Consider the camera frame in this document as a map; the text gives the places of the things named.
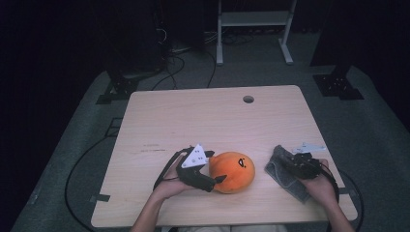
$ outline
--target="person's left hand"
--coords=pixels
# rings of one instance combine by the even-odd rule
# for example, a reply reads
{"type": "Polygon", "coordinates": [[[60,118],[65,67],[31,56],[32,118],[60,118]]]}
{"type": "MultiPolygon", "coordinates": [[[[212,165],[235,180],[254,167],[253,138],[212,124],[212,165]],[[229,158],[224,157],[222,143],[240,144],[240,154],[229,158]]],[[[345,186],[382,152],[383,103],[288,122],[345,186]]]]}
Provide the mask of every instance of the person's left hand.
{"type": "Polygon", "coordinates": [[[171,196],[178,195],[179,193],[185,190],[195,189],[194,187],[184,184],[178,178],[176,167],[182,157],[183,156],[180,156],[174,161],[174,163],[169,167],[166,174],[163,176],[163,180],[154,189],[153,194],[155,194],[157,197],[160,197],[162,199],[167,199],[171,196]]]}

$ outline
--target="gray floor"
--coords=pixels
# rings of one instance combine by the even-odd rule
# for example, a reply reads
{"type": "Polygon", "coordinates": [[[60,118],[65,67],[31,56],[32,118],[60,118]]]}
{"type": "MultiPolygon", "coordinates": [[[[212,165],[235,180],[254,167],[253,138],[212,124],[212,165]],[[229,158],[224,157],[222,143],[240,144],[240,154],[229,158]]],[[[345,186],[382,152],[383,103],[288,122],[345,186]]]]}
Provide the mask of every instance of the gray floor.
{"type": "MultiPolygon", "coordinates": [[[[321,96],[312,76],[328,73],[333,67],[309,66],[318,34],[290,35],[288,44],[295,61],[293,66],[285,65],[277,39],[278,35],[255,36],[251,43],[225,46],[224,65],[216,68],[210,87],[298,85],[338,168],[355,181],[363,194],[365,218],[361,231],[410,231],[409,132],[378,95],[368,76],[356,68],[352,68],[347,77],[364,100],[341,101],[321,96]]],[[[215,56],[214,45],[208,46],[208,50],[215,56]]],[[[185,66],[174,75],[176,87],[206,88],[214,68],[211,56],[189,52],[179,57],[184,59],[185,66]]],[[[170,71],[177,71],[181,64],[178,59],[169,59],[170,71]]],[[[151,90],[165,76],[167,73],[163,72],[141,81],[138,91],[151,90]]],[[[112,119],[123,117],[127,107],[127,101],[96,104],[108,82],[103,72],[90,86],[13,231],[87,231],[73,218],[65,203],[65,187],[71,171],[68,203],[73,214],[91,226],[94,196],[100,191],[115,143],[115,137],[104,139],[104,135],[112,119]]],[[[173,88],[169,78],[156,90],[173,88]]],[[[114,121],[110,131],[115,131],[120,123],[120,120],[114,121]]],[[[343,179],[352,188],[352,184],[343,179]]],[[[361,211],[358,193],[351,190],[351,195],[361,211]]],[[[290,232],[325,231],[326,223],[291,224],[287,228],[290,232]]]]}

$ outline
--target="dark background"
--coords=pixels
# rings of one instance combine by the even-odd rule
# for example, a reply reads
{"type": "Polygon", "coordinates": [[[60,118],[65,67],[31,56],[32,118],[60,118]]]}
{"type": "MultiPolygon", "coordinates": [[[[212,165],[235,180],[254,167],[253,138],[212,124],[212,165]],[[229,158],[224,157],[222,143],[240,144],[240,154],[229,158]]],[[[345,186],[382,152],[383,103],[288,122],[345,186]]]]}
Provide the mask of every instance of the dark background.
{"type": "MultiPolygon", "coordinates": [[[[164,54],[154,46],[156,25],[169,30],[170,38],[195,45],[203,30],[216,29],[217,1],[111,2],[0,2],[2,231],[13,226],[83,94],[107,64],[157,68],[164,54]]],[[[284,0],[236,3],[224,0],[223,7],[260,11],[289,6],[284,0]]],[[[292,26],[296,33],[323,29],[312,65],[347,59],[370,76],[407,129],[408,10],[406,1],[304,0],[292,26]]]]}

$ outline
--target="hole in table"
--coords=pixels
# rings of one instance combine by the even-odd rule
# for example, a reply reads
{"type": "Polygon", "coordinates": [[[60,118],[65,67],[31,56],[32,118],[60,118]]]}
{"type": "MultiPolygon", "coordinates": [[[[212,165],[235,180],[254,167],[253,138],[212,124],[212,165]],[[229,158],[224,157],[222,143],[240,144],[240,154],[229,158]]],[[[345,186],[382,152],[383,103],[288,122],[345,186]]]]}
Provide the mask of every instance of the hole in table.
{"type": "Polygon", "coordinates": [[[255,99],[252,96],[249,96],[249,95],[244,96],[243,100],[246,103],[252,103],[253,101],[255,101],[255,99]]]}

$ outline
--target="white tag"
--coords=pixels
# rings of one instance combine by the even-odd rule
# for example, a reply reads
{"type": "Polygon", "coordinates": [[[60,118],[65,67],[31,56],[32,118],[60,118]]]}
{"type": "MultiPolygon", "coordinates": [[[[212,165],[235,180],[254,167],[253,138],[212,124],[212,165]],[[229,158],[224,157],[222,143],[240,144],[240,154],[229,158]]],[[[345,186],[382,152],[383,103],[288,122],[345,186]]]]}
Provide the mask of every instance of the white tag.
{"type": "Polygon", "coordinates": [[[208,163],[208,159],[205,156],[204,149],[200,144],[193,148],[192,152],[188,155],[187,159],[182,163],[183,168],[204,165],[208,163]]]}
{"type": "Polygon", "coordinates": [[[302,146],[293,149],[292,152],[293,154],[297,154],[297,153],[309,153],[309,152],[325,151],[325,150],[326,150],[325,146],[318,146],[318,145],[308,144],[304,142],[302,146]]]}

